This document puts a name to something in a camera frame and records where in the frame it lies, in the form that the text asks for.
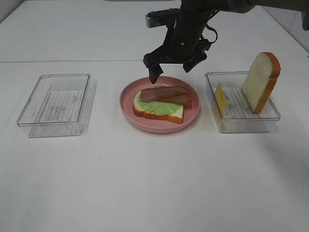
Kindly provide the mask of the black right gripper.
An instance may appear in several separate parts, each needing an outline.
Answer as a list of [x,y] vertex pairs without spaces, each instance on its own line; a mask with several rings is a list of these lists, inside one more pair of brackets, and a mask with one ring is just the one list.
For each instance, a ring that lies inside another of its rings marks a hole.
[[175,24],[167,27],[162,46],[144,56],[143,62],[149,66],[149,79],[152,84],[155,84],[163,73],[159,63],[184,63],[183,69],[188,73],[207,59],[193,57],[193,53],[214,11],[215,5],[211,0],[181,1]]

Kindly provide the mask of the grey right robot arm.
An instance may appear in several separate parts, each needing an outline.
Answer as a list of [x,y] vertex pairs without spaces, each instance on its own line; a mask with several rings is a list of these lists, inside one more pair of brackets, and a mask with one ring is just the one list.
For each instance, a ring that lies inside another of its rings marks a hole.
[[207,58],[205,52],[212,42],[205,39],[202,33],[204,29],[214,31],[208,21],[218,12],[244,14],[255,6],[301,12],[302,28],[309,29],[307,0],[183,0],[180,8],[153,11],[145,16],[148,28],[167,27],[163,44],[143,58],[151,83],[156,83],[163,73],[161,64],[182,64],[188,73]]

